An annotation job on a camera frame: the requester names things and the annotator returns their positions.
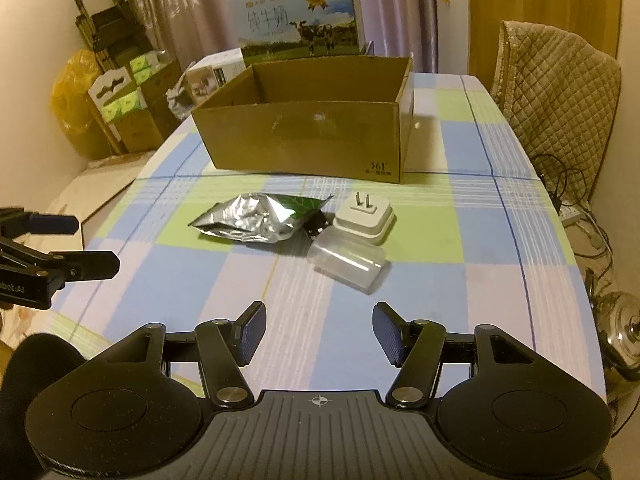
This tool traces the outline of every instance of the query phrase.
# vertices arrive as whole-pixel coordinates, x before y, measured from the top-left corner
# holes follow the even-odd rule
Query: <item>yellow plastic bag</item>
[[[86,91],[101,74],[95,54],[79,50],[58,74],[51,89],[50,109],[79,155],[99,160],[111,155],[109,143],[91,114]]]

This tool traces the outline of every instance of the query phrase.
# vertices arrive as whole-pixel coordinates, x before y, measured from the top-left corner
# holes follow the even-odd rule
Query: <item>white plug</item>
[[[378,245],[385,238],[395,217],[386,198],[369,194],[361,197],[359,192],[355,192],[338,209],[334,226]]]

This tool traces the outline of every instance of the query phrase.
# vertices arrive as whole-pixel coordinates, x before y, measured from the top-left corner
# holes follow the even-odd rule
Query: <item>cow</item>
[[[331,49],[335,49],[334,28],[331,25],[318,25],[318,33],[324,41],[327,54],[330,54]]]
[[[309,54],[314,54],[314,39],[318,34],[317,27],[313,25],[307,25],[306,20],[296,20],[295,22],[289,22],[289,25],[293,25],[298,34],[300,35],[300,39],[302,43],[309,47]]]

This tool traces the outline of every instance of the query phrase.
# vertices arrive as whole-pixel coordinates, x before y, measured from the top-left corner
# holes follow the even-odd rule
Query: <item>table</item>
[[[401,185],[213,167],[193,121],[152,157],[90,250],[112,250],[119,274],[69,284],[40,329],[93,356],[148,322],[192,330],[235,319],[253,300],[267,332],[244,368],[262,388],[364,389],[383,394],[397,369],[371,328],[377,301],[450,332],[495,324],[605,396],[598,341],[580,272],[542,183],[489,94],[472,76],[415,75],[415,129]],[[309,241],[246,246],[187,226],[213,203],[263,190],[324,198],[352,190],[388,198],[398,217],[391,261],[370,296],[315,272]],[[174,367],[198,391],[191,364]],[[438,394],[468,377],[447,365]]]

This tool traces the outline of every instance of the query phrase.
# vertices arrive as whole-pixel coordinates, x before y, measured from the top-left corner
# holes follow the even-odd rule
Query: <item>quilted chair cover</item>
[[[577,34],[539,23],[502,22],[491,95],[529,158],[551,153],[567,168],[579,168],[587,196],[619,93],[619,63]],[[561,171],[560,165],[554,168]],[[582,195],[581,176],[579,187]]]

